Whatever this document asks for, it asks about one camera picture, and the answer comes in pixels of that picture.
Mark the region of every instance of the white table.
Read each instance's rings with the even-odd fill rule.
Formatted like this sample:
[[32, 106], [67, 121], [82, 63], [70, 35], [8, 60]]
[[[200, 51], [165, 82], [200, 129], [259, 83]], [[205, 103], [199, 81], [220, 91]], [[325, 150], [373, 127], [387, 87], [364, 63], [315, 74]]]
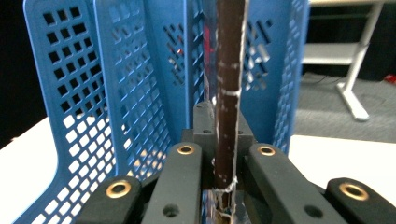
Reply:
[[[290, 159], [311, 182], [326, 188], [336, 177], [355, 178], [396, 205], [396, 144], [294, 135]], [[43, 119], [0, 150], [0, 223], [19, 217], [48, 187], [57, 168], [50, 123]]]

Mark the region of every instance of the screw hole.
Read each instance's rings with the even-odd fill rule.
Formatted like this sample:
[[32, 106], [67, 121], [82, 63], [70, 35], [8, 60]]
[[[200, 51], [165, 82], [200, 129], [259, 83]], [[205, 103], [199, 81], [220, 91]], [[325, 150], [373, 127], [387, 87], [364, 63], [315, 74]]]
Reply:
[[346, 187], [346, 190], [356, 196], [361, 196], [363, 195], [363, 193], [361, 191], [359, 191], [358, 189], [352, 188], [352, 187]]
[[190, 155], [194, 152], [194, 148], [189, 147], [189, 146], [183, 146], [183, 147], [178, 148], [177, 152], [182, 155]]
[[259, 147], [259, 152], [263, 156], [274, 156], [275, 155], [275, 151], [270, 147]]
[[172, 203], [163, 208], [163, 215], [166, 217], [176, 217], [179, 213], [178, 206]]
[[106, 189], [106, 195], [109, 198], [118, 199], [128, 194], [128, 192], [131, 191], [131, 188], [132, 186], [130, 183], [125, 180], [119, 180], [108, 186]]
[[112, 189], [112, 191], [115, 192], [115, 193], [120, 193], [123, 190], [125, 190], [125, 186], [124, 185], [116, 185]]
[[304, 207], [304, 210], [309, 216], [311, 216], [313, 218], [322, 218], [323, 217], [323, 212], [313, 205], [306, 205]]
[[343, 183], [340, 185], [340, 190], [349, 198], [366, 201], [369, 198], [369, 194], [359, 186]]

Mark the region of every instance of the gray carpet floor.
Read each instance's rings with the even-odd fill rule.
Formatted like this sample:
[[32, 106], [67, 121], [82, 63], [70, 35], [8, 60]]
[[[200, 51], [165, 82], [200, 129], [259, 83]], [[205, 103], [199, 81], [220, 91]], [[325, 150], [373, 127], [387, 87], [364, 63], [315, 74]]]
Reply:
[[396, 85], [357, 80], [353, 91], [370, 115], [365, 122], [349, 113], [336, 83], [340, 77], [305, 74], [295, 134], [396, 143]]

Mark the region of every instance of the blue plastic basket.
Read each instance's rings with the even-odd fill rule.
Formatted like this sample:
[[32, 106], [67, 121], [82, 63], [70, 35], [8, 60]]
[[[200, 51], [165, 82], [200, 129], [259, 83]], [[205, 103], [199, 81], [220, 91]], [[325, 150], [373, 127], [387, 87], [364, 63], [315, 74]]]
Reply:
[[[250, 1], [241, 107], [258, 140], [285, 152], [307, 11], [306, 0]], [[201, 1], [25, 0], [24, 12], [59, 163], [17, 223], [69, 223], [105, 178], [160, 170], [191, 128]]]

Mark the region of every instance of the dark brown stick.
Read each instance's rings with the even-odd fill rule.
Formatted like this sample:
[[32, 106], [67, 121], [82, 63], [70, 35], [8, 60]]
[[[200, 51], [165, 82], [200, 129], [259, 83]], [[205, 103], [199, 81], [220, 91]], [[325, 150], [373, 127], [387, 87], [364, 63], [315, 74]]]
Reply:
[[233, 215], [236, 182], [236, 146], [241, 93], [242, 60], [245, 52], [247, 4], [245, 0], [218, 0], [218, 93], [216, 125], [218, 132], [215, 159], [217, 210]]

